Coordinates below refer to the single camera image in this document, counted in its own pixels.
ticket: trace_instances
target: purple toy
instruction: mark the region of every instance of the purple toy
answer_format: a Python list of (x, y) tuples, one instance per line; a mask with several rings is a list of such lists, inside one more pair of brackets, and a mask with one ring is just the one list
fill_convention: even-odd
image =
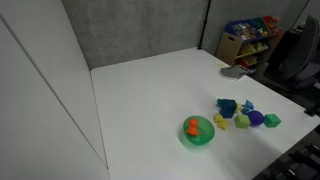
[(264, 121), (264, 117), (259, 111), (250, 111), (247, 115), (250, 119), (251, 126), (260, 126)]

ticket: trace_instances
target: white tabletop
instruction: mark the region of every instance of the white tabletop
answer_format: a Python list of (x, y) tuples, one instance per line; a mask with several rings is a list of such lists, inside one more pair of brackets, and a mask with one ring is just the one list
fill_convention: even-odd
[[(92, 78), (111, 180), (251, 179), (320, 123), (299, 105), (258, 82), (220, 76), (227, 66), (195, 48), (97, 68)], [(251, 100), (277, 128), (218, 129), (212, 141), (192, 146), (184, 120), (212, 121), (218, 98)]]

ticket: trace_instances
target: chair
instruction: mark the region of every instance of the chair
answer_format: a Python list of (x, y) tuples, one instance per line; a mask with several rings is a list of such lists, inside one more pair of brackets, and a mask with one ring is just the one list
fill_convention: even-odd
[(271, 84), (286, 90), (303, 89), (314, 84), (320, 59), (314, 59), (319, 40), (319, 22), (308, 16), (304, 31), (278, 68), (264, 74)]

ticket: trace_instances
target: wooden shelf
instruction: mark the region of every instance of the wooden shelf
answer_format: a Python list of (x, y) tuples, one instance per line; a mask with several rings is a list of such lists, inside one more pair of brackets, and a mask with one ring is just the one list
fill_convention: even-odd
[(248, 54), (244, 54), (244, 55), (241, 55), (241, 56), (236, 56), (235, 59), (240, 59), (240, 58), (244, 58), (244, 57), (251, 56), (251, 55), (254, 55), (254, 54), (258, 54), (258, 53), (261, 53), (261, 52), (263, 52), (263, 51), (265, 51), (267, 49), (264, 49), (264, 50), (261, 50), (261, 51), (256, 51), (256, 52), (252, 52), (252, 53), (248, 53)]

